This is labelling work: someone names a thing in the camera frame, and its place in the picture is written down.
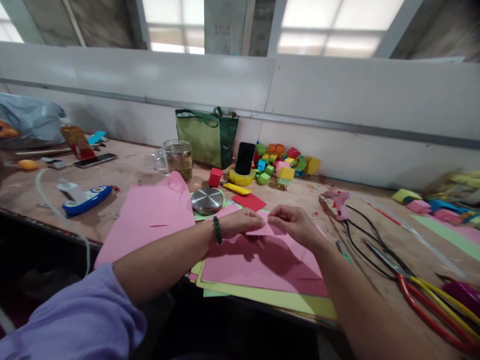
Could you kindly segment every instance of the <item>wooden table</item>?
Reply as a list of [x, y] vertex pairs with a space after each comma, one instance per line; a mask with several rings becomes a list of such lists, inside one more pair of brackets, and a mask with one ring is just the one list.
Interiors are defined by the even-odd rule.
[[[108, 151], [109, 153], [117, 154], [118, 159], [88, 169], [79, 169], [71, 166], [72, 163], [77, 161], [72, 154], [57, 156], [57, 159], [64, 160], [70, 166], [58, 172], [47, 171], [41, 182], [44, 192], [56, 206], [60, 206], [65, 201], [65, 198], [56, 189], [56, 184], [60, 177], [78, 184], [85, 191], [101, 185], [115, 185], [120, 188], [119, 193], [111, 195], [96, 208], [70, 220], [78, 231], [91, 239], [92, 243], [96, 245], [101, 245], [105, 241], [115, 221], [115, 215], [120, 211], [125, 200], [129, 186], [132, 184], [156, 184], [163, 178], [161, 173], [153, 170], [153, 162], [151, 162], [149, 157], [154, 148], [111, 140], [107, 143], [106, 149], [102, 153]], [[3, 154], [3, 156], [8, 159], [11, 157], [11, 154], [7, 153]], [[62, 221], [50, 209], [44, 208], [43, 201], [37, 194], [34, 185], [36, 174], [36, 171], [26, 172], [11, 167], [5, 167], [1, 170], [0, 208], [63, 229], [64, 224]], [[189, 190], [193, 192], [200, 187], [206, 186], [209, 174], [210, 169], [208, 167], [195, 165], [193, 180], [188, 184]], [[329, 241], [343, 240], [352, 259], [353, 266], [365, 274], [381, 296], [399, 312], [400, 316], [414, 329], [418, 336], [433, 348], [439, 358], [459, 359], [461, 357], [462, 354], [460, 352], [446, 344], [420, 320], [403, 299], [395, 282], [388, 281], [377, 274], [362, 258], [357, 256], [355, 252], [352, 252], [352, 247], [348, 242], [343, 224], [336, 220], [335, 214], [331, 211], [333, 202], [329, 199], [324, 201], [320, 197], [320, 194], [329, 189], [350, 191], [353, 198], [348, 201], [348, 204], [372, 220], [384, 242], [419, 277], [437, 286], [440, 285], [440, 281], [435, 276], [435, 272], [455, 277], [455, 274], [430, 250], [420, 244], [413, 235], [381, 215], [361, 200], [360, 197], [368, 197], [382, 206], [388, 207], [460, 268], [467, 275], [468, 282], [480, 285], [479, 263], [410, 217], [412, 213], [408, 209], [391, 199], [393, 194], [391, 190], [332, 180], [316, 175], [295, 178], [288, 187], [288, 191], [278, 189], [274, 181], [265, 186], [253, 183], [248, 188], [253, 189], [253, 193], [267, 203], [265, 210], [271, 210], [279, 204], [303, 208], [310, 215], [311, 219], [323, 228]], [[235, 195], [226, 189], [224, 193], [228, 200]], [[364, 229], [370, 230], [367, 222], [360, 215], [350, 211], [350, 218]], [[65, 230], [73, 231], [74, 229], [67, 228]], [[352, 226], [351, 233], [353, 239], [356, 240], [357, 246], [381, 266], [382, 264], [360, 242], [360, 236], [363, 234]]]

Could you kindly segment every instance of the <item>glass mug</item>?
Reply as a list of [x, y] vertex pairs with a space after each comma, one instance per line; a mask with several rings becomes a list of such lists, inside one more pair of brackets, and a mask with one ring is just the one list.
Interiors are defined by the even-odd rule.
[[186, 140], [167, 140], [150, 154], [156, 171], [178, 172], [186, 183], [193, 179], [192, 146]]

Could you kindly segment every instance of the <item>gray plastic bag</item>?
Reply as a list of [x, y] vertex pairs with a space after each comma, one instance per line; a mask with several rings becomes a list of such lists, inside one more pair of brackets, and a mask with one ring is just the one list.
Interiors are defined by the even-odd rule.
[[64, 117], [65, 111], [52, 101], [0, 92], [0, 120], [20, 133], [15, 138], [0, 139], [0, 147], [34, 149], [63, 144], [60, 118]]

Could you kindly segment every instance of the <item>smartphone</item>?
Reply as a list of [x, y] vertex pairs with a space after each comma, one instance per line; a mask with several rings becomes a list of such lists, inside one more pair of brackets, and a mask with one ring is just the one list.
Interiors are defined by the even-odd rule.
[[255, 144], [241, 142], [236, 157], [235, 172], [240, 175], [249, 175], [252, 171], [252, 161], [255, 155]]
[[113, 159], [118, 159], [118, 156], [112, 153], [106, 153], [106, 154], [89, 158], [87, 160], [74, 162], [73, 165], [80, 169], [86, 169], [101, 163], [106, 163], [107, 161], [110, 161]]

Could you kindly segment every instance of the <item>plastic bottle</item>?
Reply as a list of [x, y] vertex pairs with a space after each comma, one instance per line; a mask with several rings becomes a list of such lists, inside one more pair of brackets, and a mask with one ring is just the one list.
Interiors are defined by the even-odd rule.
[[72, 121], [68, 117], [60, 118], [60, 122], [60, 132], [76, 158], [78, 160], [94, 158], [95, 153], [90, 147], [82, 129], [72, 125]]
[[85, 193], [80, 189], [80, 187], [73, 183], [68, 182], [66, 179], [61, 178], [60, 183], [56, 186], [58, 190], [68, 199], [76, 203], [84, 203], [87, 201]]

